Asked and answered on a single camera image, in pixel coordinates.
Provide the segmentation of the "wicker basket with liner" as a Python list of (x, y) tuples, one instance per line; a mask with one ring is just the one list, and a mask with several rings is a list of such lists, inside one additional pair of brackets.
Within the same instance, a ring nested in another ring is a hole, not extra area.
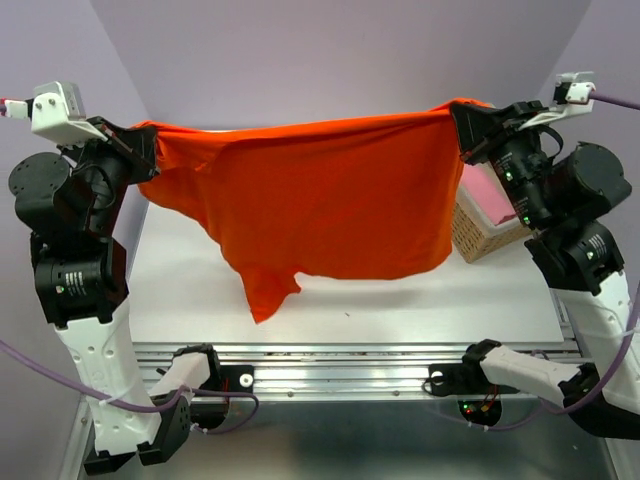
[(453, 215), (453, 244), (467, 263), (531, 235), (518, 217), (495, 226), (471, 199), (461, 179)]

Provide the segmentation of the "orange t shirt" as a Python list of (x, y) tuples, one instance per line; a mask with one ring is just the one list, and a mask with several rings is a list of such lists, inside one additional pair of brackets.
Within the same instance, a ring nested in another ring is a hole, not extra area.
[(396, 280), (452, 251), (463, 171), (451, 105), (208, 132), (158, 124), (151, 203), (196, 221), (239, 274), (255, 322), (298, 274)]

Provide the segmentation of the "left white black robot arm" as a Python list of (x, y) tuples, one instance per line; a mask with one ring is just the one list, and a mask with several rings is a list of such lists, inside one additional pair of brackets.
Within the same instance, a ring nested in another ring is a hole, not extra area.
[(190, 432), (193, 392), (215, 392), (223, 371), (209, 344), (178, 350), (146, 389), (129, 327), (127, 253), (113, 230), (127, 189), (153, 179), (153, 126), (94, 117), (97, 136), (22, 160), (8, 186), (30, 229), (31, 262), (46, 321), (73, 358), (94, 424), (84, 468), (114, 472), (131, 458), (168, 461)]

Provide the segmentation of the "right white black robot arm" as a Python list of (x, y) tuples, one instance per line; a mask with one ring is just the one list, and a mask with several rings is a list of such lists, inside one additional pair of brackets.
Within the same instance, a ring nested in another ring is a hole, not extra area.
[(436, 395), (515, 390), (538, 397), (557, 415), (601, 438), (639, 436), (639, 298), (603, 215), (632, 191), (619, 159), (581, 142), (556, 160), (541, 146), (557, 115), (537, 101), (503, 109), (451, 105), (462, 160), (496, 173), (548, 288), (564, 305), (586, 348), (582, 365), (556, 363), (485, 339), (428, 386)]

